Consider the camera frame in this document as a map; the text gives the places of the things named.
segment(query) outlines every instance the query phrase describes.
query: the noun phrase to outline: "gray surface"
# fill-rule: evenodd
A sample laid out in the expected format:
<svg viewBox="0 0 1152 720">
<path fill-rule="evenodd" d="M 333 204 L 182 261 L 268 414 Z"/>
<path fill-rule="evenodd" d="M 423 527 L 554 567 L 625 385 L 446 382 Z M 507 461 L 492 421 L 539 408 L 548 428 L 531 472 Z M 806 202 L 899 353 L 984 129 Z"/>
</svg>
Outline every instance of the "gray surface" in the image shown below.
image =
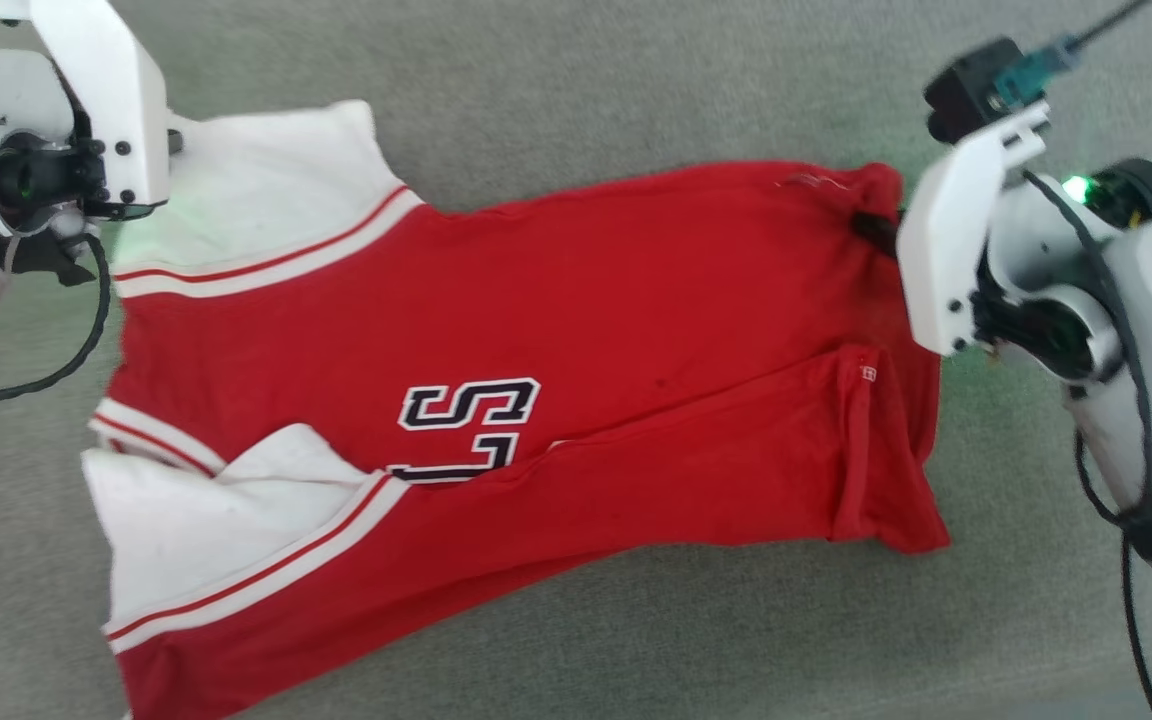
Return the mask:
<svg viewBox="0 0 1152 720">
<path fill-rule="evenodd" d="M 399 176 L 444 209 L 473 209 L 714 159 L 886 160 L 916 173 L 938 151 L 920 88 L 948 58 L 995 33 L 1036 44 L 1115 2 L 122 6 L 180 113 L 365 97 Z M 26 38 L 0 28 L 0 46 Z M 1152 10 L 1053 100 L 1051 168 L 1152 156 Z M 0 313 L 0 382 L 67 359 L 92 302 L 20 281 Z M 77 462 L 115 363 L 106 342 L 79 377 L 0 406 L 3 720 L 123 710 L 97 630 L 108 551 Z M 1109 717 L 1097 703 L 1142 717 L 1115 538 L 1076 488 L 1070 432 L 1037 373 L 955 359 L 932 465 L 950 551 L 635 552 L 468 612 L 247 717 Z M 1142 593 L 1152 650 L 1152 579 Z"/>
</svg>

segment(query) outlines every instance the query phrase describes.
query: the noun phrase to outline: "green light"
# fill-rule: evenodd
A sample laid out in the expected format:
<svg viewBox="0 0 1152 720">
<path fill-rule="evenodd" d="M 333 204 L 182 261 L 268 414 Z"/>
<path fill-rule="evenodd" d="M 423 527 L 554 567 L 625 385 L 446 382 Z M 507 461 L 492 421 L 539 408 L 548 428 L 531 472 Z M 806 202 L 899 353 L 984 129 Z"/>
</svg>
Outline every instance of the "green light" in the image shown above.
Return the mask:
<svg viewBox="0 0 1152 720">
<path fill-rule="evenodd" d="M 1074 176 L 1068 179 L 1061 187 L 1064 191 L 1069 194 L 1079 205 L 1087 202 L 1087 196 L 1092 194 L 1092 181 L 1091 179 L 1084 179 L 1079 176 Z"/>
</svg>

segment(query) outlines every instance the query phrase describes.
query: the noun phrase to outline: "red stripe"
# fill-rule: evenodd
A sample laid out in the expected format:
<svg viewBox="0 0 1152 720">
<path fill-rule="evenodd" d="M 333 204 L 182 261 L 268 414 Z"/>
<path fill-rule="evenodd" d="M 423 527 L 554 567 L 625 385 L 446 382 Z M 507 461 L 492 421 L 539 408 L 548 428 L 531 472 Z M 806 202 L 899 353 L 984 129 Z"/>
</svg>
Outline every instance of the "red stripe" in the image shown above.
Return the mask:
<svg viewBox="0 0 1152 720">
<path fill-rule="evenodd" d="M 301 258 L 301 256 L 303 255 L 309 255 L 310 252 L 323 250 L 325 247 L 335 245 L 335 243 L 351 236 L 357 232 L 361 232 L 362 228 L 367 227 L 367 225 L 370 225 L 372 220 L 376 220 L 376 215 L 380 215 L 381 211 L 387 209 L 391 202 L 394 202 L 394 199 L 396 199 L 396 197 L 402 195 L 402 192 L 406 190 L 407 185 L 402 185 L 396 191 L 389 192 L 389 197 L 385 197 L 385 200 L 381 200 L 381 204 L 376 206 L 376 210 L 372 210 L 370 215 L 362 219 L 362 222 L 354 225 L 353 228 L 347 229 L 347 232 L 340 233 L 335 237 L 328 237 L 328 240 L 324 240 L 324 242 L 316 243 L 316 245 L 302 247 L 301 250 L 297 250 L 296 252 L 289 252 L 288 255 L 283 255 L 282 258 L 275 258 L 273 260 L 265 260 L 264 263 L 248 265 L 245 268 L 226 270 L 225 272 L 221 273 L 211 273 L 209 275 L 179 275 L 177 273 L 173 273 L 169 270 L 150 268 L 150 270 L 135 270 L 131 273 L 115 274 L 114 279 L 115 281 L 124 282 L 124 281 L 131 281 L 131 279 L 144 278 L 147 275 L 162 275 L 167 278 L 177 279 L 180 282 L 204 283 L 211 281 L 223 281 L 223 279 L 227 278 L 245 275 L 248 273 L 259 272 L 259 270 L 273 268 L 274 265 L 282 265 L 288 260 Z"/>
<path fill-rule="evenodd" d="M 321 544 L 329 541 L 329 539 L 338 537 L 340 533 L 343 533 L 344 529 L 351 525 L 353 522 L 358 517 L 358 514 L 364 511 L 367 505 L 371 503 L 371 498 L 374 498 L 376 493 L 380 492 L 380 488 L 385 487 L 385 484 L 389 482 L 389 478 L 391 478 L 389 475 L 385 475 L 384 477 L 381 477 L 380 482 L 376 484 L 376 487 L 371 488 L 371 491 L 367 492 L 367 495 L 365 498 L 362 498 L 362 502 L 359 502 L 358 506 L 355 507 L 355 509 L 353 509 L 353 511 L 349 511 L 348 518 L 343 520 L 342 523 L 340 523 L 332 530 L 332 532 L 325 535 L 319 539 L 316 539 L 316 541 L 311 541 L 305 547 L 302 547 L 301 550 L 291 553 L 291 555 L 285 558 L 283 560 L 280 560 L 274 564 L 271 564 L 270 568 L 260 570 L 260 573 L 252 575 L 251 578 L 247 578 L 237 584 L 230 585 L 229 588 L 223 589 L 223 591 L 210 594 L 205 598 L 202 598 L 202 600 L 199 601 L 189 602 L 189 605 L 175 607 L 175 609 L 173 611 L 156 612 L 156 614 L 146 615 L 141 620 L 134 621 L 134 623 L 131 623 L 130 626 L 126 626 L 126 628 L 123 628 L 122 630 L 115 630 L 115 632 L 111 632 L 108 635 L 109 641 L 116 641 L 118 638 L 122 638 L 123 635 L 131 632 L 134 629 L 141 628 L 141 626 L 144 626 L 145 623 L 151 623 L 151 621 L 164 617 L 170 617 L 173 615 L 183 615 L 187 612 L 197 611 L 200 607 L 205 607 L 207 605 L 211 605 L 212 602 L 222 600 L 225 597 L 229 597 L 241 591 L 241 589 L 243 588 L 250 588 L 250 585 L 252 585 L 253 583 L 260 582 L 260 579 L 265 579 L 270 577 L 270 575 L 273 575 L 274 573 L 282 570 L 283 568 L 287 568 L 288 564 L 291 564 L 291 562 L 303 558 L 308 552 L 314 551 L 314 548 L 320 547 Z"/>
<path fill-rule="evenodd" d="M 112 427 L 112 429 L 123 430 L 123 432 L 127 433 L 127 434 L 129 434 L 129 435 L 143 439 L 143 441 L 145 441 L 147 444 L 159 447 L 160 450 L 167 450 L 167 452 L 169 452 L 172 455 L 177 456 L 180 460 L 184 460 L 185 462 L 188 462 L 188 464 L 191 464 L 195 468 L 200 469 L 202 473 L 206 475 L 209 478 L 212 477 L 212 475 L 215 475 L 215 473 L 212 473 L 211 468 L 207 468 L 206 465 L 202 464 L 200 461 L 197 461 L 194 457 L 189 457 L 189 455 L 187 455 L 183 452 L 179 450 L 179 448 L 169 446 L 168 444 L 161 441 L 161 439 L 156 438 L 156 437 L 153 437 L 153 435 L 151 435 L 149 433 L 142 432 L 142 430 L 128 427 L 128 425 L 124 425 L 122 423 L 115 423 L 114 420 L 111 420 L 109 418 L 106 418 L 106 416 L 100 415 L 100 414 L 97 414 L 96 416 L 93 416 L 93 418 L 96 418 L 97 420 L 100 420 L 101 423 L 105 423 L 106 425 L 109 425 L 109 427 Z"/>
</svg>

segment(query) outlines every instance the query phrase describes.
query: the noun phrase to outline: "black cable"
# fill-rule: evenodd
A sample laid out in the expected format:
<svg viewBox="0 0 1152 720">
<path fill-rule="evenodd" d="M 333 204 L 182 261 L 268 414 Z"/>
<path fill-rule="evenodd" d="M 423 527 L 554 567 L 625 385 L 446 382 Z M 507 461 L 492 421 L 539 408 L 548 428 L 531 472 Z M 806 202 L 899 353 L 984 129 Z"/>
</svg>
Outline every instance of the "black cable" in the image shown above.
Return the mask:
<svg viewBox="0 0 1152 720">
<path fill-rule="evenodd" d="M 1109 17 L 1104 18 L 1101 20 L 1101 22 L 1096 23 L 1093 26 L 1085 29 L 1085 31 L 1082 35 L 1076 37 L 1074 40 L 1073 50 L 1074 51 L 1084 50 L 1084 47 L 1086 47 L 1089 44 L 1092 44 L 1092 41 L 1096 40 L 1096 38 L 1101 37 L 1112 29 L 1120 26 L 1120 24 L 1123 24 L 1124 20 L 1130 18 L 1135 13 L 1144 8 L 1144 6 L 1149 5 L 1149 1 L 1151 0 L 1132 0 L 1130 1 L 1130 3 L 1121 6 L 1121 8 L 1116 9 L 1116 12 L 1114 14 L 1111 14 Z"/>
<path fill-rule="evenodd" d="M 1096 238 L 1092 237 L 1092 232 L 1078 218 L 1078 213 L 1071 209 L 1069 202 L 1062 199 L 1060 194 L 1047 187 L 1032 172 L 1025 170 L 1024 177 L 1029 184 L 1032 184 L 1043 194 L 1043 197 L 1046 197 L 1053 206 L 1056 206 L 1064 221 L 1078 234 L 1078 241 L 1082 243 L 1083 250 L 1087 252 L 1087 260 L 1092 265 L 1097 281 L 1101 283 L 1101 301 L 1105 302 L 1107 310 L 1111 311 L 1111 316 L 1114 318 L 1119 340 L 1123 342 L 1126 367 L 1128 367 L 1128 373 L 1132 376 L 1132 381 L 1135 382 L 1135 387 L 1137 387 L 1137 414 L 1140 415 L 1140 445 L 1144 452 L 1144 483 L 1140 502 L 1152 503 L 1152 410 L 1149 403 L 1149 387 L 1144 382 L 1139 347 L 1137 346 L 1137 340 L 1135 340 L 1135 333 L 1132 333 L 1132 323 L 1130 323 L 1126 306 L 1123 305 L 1123 295 L 1119 291 L 1114 273 L 1111 272 L 1111 265 L 1105 260 L 1105 253 L 1102 253 L 1100 243 L 1096 242 Z M 1078 467 L 1078 477 L 1079 483 L 1083 483 L 1083 492 L 1087 493 L 1087 500 L 1092 501 L 1092 506 L 1096 507 L 1098 514 L 1101 514 L 1102 518 L 1122 528 L 1123 518 L 1121 518 L 1121 515 L 1115 515 L 1114 511 L 1111 511 L 1092 491 L 1092 480 L 1087 475 L 1087 462 L 1085 461 L 1086 449 L 1087 444 L 1085 444 L 1083 434 L 1076 434 L 1074 439 L 1074 462 Z M 1121 574 L 1123 574 L 1123 615 L 1128 626 L 1128 643 L 1132 646 L 1132 661 L 1135 667 L 1137 667 L 1140 691 L 1144 692 L 1144 698 L 1146 698 L 1146 703 L 1149 704 L 1149 712 L 1152 714 L 1152 679 L 1149 677 L 1149 667 L 1146 659 L 1144 659 L 1144 647 L 1140 644 L 1140 629 L 1137 624 L 1137 614 L 1135 614 L 1135 602 L 1132 599 L 1132 544 L 1128 541 L 1126 532 L 1123 532 L 1123 566 L 1121 566 Z"/>
<path fill-rule="evenodd" d="M 1132 643 L 1132 660 L 1137 666 L 1137 679 L 1140 680 L 1140 691 L 1144 692 L 1144 700 L 1149 704 L 1149 713 L 1152 715 L 1152 679 L 1149 679 L 1149 667 L 1144 662 L 1140 628 L 1137 626 L 1132 600 L 1132 544 L 1128 541 L 1126 533 L 1123 533 L 1123 607 L 1128 619 L 1128 642 Z"/>
<path fill-rule="evenodd" d="M 97 282 L 100 285 L 100 300 L 97 301 L 96 319 L 92 323 L 91 332 L 88 333 L 88 340 L 83 341 L 83 346 L 78 348 L 77 354 L 69 359 L 69 363 L 65 363 L 55 373 L 37 379 L 37 381 L 1 388 L 0 400 L 29 395 L 29 393 L 44 391 L 63 381 L 65 378 L 77 372 L 78 367 L 88 359 L 88 355 L 91 355 L 97 343 L 100 342 L 100 335 L 105 332 L 105 319 L 109 316 L 109 260 L 105 258 L 105 247 L 101 247 L 100 240 L 88 236 L 88 247 L 91 247 L 92 258 L 96 258 Z"/>
</svg>

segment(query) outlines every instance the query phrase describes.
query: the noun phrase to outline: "red and white t-shirt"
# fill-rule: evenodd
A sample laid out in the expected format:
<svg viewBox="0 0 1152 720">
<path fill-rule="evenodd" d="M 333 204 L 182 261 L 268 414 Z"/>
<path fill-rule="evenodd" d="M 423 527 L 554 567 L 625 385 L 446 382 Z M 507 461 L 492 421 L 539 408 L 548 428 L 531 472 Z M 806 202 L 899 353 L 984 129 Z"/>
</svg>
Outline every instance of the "red and white t-shirt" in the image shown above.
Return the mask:
<svg viewBox="0 0 1152 720">
<path fill-rule="evenodd" d="M 895 214 L 890 168 L 457 215 L 394 179 L 362 103 L 185 143 L 114 255 L 124 363 L 91 427 L 119 452 L 84 457 L 138 720 L 230 714 L 643 544 L 947 543 L 938 358 L 850 232 Z"/>
</svg>

